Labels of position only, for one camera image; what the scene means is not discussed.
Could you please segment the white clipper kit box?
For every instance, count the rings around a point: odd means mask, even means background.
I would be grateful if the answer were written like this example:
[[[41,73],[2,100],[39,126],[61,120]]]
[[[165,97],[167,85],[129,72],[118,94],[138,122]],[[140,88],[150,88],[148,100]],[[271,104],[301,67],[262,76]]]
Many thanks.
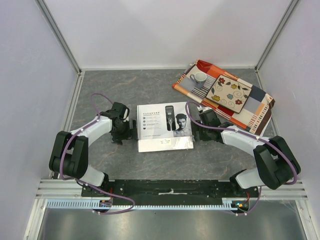
[[[140,153],[193,149],[191,121],[185,102],[137,106],[137,148]]]

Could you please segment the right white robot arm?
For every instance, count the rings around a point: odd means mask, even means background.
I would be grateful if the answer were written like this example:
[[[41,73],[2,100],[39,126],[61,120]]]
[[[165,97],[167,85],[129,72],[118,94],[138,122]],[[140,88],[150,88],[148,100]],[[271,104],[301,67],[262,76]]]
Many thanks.
[[[293,185],[301,167],[285,139],[244,132],[230,122],[222,123],[209,107],[198,107],[200,120],[192,120],[192,131],[201,141],[215,141],[233,146],[255,160],[255,168],[245,169],[230,177],[229,191],[242,196],[251,187],[266,186],[276,190],[282,185]]]

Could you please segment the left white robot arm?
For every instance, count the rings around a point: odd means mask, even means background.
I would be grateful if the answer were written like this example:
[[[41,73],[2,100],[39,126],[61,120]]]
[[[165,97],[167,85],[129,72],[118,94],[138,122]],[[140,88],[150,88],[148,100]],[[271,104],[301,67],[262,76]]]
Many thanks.
[[[89,164],[89,147],[105,134],[111,134],[113,144],[137,139],[137,121],[129,120],[130,109],[114,102],[112,108],[101,111],[88,124],[67,132],[57,133],[49,160],[49,169],[64,179],[77,179],[92,185],[99,197],[110,191],[109,176]]]

